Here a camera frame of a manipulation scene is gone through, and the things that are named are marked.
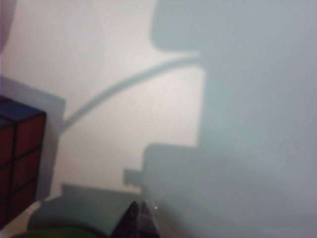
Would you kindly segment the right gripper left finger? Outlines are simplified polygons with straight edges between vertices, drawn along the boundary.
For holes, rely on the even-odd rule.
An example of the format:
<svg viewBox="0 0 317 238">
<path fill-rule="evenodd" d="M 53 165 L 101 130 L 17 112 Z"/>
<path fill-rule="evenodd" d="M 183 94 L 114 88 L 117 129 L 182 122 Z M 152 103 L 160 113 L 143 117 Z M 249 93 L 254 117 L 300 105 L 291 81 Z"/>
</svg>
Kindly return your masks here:
<svg viewBox="0 0 317 238">
<path fill-rule="evenodd" d="M 136 238 L 137 237 L 137 216 L 139 214 L 139 207 L 137 202 L 132 202 L 114 230 L 111 238 Z"/>
</svg>

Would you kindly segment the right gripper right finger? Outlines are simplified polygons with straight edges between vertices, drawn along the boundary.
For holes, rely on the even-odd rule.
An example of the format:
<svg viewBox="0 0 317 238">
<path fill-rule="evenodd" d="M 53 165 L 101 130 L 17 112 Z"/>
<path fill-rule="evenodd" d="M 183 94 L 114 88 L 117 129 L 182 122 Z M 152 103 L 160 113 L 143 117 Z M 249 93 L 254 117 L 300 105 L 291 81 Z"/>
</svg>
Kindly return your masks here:
<svg viewBox="0 0 317 238">
<path fill-rule="evenodd" d="M 138 237 L 160 238 L 155 218 L 146 201 L 142 201 L 139 206 Z"/>
</svg>

